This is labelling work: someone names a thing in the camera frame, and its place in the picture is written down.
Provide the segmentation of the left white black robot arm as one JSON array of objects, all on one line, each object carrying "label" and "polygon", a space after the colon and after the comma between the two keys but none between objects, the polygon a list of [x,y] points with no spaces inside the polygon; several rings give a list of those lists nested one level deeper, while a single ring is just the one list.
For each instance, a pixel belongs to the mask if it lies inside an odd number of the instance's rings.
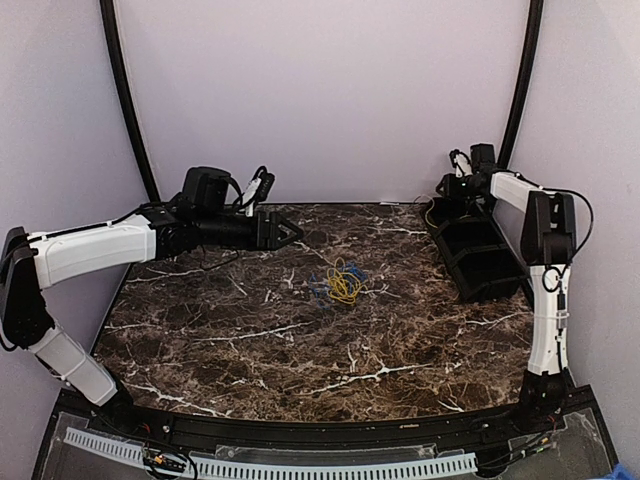
[{"label": "left white black robot arm", "polygon": [[142,204],[101,223],[29,234],[11,229],[1,252],[1,345],[31,352],[91,404],[120,436],[141,427],[140,412],[126,390],[50,315],[43,290],[114,266],[175,258],[206,246],[241,251],[277,251],[303,237],[280,213],[256,210],[275,182],[259,167],[247,189],[213,167],[192,167],[183,187],[167,202]]}]

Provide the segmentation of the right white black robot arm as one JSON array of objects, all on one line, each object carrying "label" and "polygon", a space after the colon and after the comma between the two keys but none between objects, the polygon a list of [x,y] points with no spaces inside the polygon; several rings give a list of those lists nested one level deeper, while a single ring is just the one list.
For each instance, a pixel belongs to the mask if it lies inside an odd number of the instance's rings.
[{"label": "right white black robot arm", "polygon": [[449,158],[453,172],[436,187],[440,195],[466,203],[502,201],[524,214],[520,252],[533,292],[533,341],[510,424],[530,434],[547,420],[549,404],[567,396],[570,268],[586,244],[578,239],[574,199],[586,197],[499,167],[490,144],[476,144],[470,154],[454,149]]}]

